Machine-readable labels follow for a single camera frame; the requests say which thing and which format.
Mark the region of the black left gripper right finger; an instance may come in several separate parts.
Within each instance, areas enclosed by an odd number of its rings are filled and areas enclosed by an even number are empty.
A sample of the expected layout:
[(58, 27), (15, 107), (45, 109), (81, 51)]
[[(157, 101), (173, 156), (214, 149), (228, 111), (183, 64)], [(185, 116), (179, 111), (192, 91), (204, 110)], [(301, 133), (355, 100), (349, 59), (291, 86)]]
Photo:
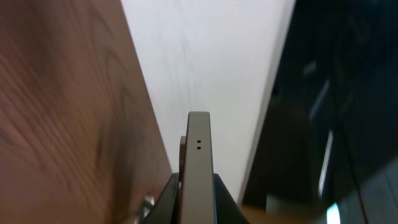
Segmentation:
[(249, 224), (238, 205), (228, 192), (221, 177), (213, 174), (217, 224)]

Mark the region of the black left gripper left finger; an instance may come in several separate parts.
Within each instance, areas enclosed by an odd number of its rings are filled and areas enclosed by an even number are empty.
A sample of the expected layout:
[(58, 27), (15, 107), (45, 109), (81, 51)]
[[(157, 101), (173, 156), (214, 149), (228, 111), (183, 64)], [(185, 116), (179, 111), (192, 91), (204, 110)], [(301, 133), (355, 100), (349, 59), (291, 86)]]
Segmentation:
[(158, 201), (151, 204), (145, 200), (139, 212), (140, 224), (177, 224), (178, 220), (179, 173), (170, 176)]

